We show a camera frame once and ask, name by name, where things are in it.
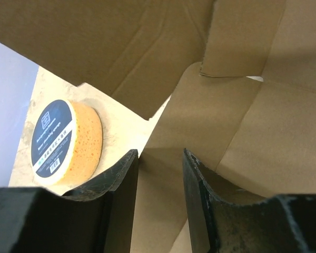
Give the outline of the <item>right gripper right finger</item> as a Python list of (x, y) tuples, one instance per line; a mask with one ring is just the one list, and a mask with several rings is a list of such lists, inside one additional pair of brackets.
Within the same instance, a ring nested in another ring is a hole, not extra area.
[(183, 151), (193, 252), (316, 252), (316, 194), (264, 198)]

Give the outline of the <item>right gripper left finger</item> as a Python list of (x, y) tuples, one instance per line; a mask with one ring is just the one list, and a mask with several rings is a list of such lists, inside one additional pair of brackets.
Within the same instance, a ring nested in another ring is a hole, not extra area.
[(138, 152), (130, 150), (61, 196), (0, 188), (0, 252), (129, 252), (138, 165)]

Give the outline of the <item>brown cardboard box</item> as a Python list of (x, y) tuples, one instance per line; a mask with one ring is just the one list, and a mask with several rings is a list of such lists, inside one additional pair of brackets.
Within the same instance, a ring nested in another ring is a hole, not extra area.
[(175, 252), (183, 151), (264, 198), (316, 194), (316, 1), (0, 1), (0, 42), (148, 116), (133, 252)]

